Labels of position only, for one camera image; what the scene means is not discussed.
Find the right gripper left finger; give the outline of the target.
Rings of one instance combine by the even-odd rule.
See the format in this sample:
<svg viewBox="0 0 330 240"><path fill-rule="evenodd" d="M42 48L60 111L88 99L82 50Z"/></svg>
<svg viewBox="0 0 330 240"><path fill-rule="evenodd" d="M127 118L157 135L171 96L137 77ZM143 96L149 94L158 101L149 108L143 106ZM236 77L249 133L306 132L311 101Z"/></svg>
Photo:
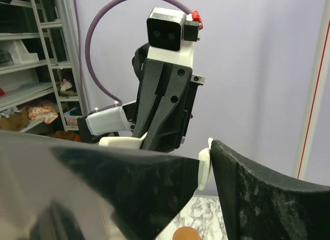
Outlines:
<svg viewBox="0 0 330 240"><path fill-rule="evenodd" d="M200 162L1 132L1 239L155 239L197 189Z"/></svg>

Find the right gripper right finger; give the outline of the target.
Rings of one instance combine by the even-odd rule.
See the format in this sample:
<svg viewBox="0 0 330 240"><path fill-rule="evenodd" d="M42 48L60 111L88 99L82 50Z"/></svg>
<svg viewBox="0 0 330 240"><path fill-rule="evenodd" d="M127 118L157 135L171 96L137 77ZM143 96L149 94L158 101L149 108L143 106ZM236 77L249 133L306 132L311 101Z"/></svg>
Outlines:
<svg viewBox="0 0 330 240"><path fill-rule="evenodd" d="M212 141L228 239L329 239L329 186L281 174Z"/></svg>

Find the white tiered serving stand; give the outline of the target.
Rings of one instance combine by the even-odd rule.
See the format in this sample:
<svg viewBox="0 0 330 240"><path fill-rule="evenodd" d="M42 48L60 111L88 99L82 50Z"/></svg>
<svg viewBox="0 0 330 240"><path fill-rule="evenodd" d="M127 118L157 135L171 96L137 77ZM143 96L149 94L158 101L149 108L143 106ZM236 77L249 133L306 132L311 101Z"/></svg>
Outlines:
<svg viewBox="0 0 330 240"><path fill-rule="evenodd" d="M141 138L135 137L102 137L99 141L99 146L104 147L119 147L125 149L138 150L142 146L146 134ZM197 190L204 190L209 181L211 171L210 150L213 138L208 138L208 147L199 152L199 169L198 169L198 187Z"/></svg>

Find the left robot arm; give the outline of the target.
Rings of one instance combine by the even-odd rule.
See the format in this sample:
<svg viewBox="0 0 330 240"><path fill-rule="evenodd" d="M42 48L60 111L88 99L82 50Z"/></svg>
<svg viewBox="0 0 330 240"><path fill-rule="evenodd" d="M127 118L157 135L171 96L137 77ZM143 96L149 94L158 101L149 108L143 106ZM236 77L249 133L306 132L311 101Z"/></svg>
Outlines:
<svg viewBox="0 0 330 240"><path fill-rule="evenodd" d="M144 150L171 152L184 143L197 89L205 82L203 76L193 74L192 68L170 60L148 58L154 48L145 44L132 58L132 66L139 80L135 101L95 110L77 122L81 139L91 142L93 136L128 130L128 140L116 139L117 147L133 143Z"/></svg>

